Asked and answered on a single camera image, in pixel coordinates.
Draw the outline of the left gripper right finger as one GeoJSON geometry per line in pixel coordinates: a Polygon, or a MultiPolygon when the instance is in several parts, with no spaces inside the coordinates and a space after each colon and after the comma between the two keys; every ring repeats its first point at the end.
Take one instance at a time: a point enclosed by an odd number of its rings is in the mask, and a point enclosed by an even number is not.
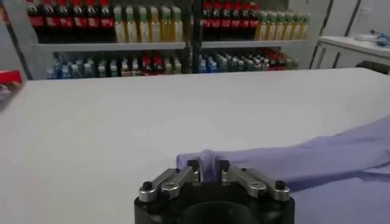
{"type": "Polygon", "coordinates": [[[286,202],[290,199],[290,188],[284,181],[274,181],[256,169],[240,169],[227,160],[217,160],[222,184],[238,183],[253,198],[268,194],[273,200],[286,202]]]}

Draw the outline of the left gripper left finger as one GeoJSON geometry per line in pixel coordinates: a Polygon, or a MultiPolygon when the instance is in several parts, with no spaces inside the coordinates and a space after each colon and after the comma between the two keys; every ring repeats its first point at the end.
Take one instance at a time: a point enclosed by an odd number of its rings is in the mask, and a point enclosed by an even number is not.
{"type": "Polygon", "coordinates": [[[139,188],[138,199],[144,203],[155,201],[159,195],[168,199],[177,198],[186,184],[200,183],[201,169],[199,160],[192,159],[182,169],[166,169],[152,181],[145,181],[139,188]]]}

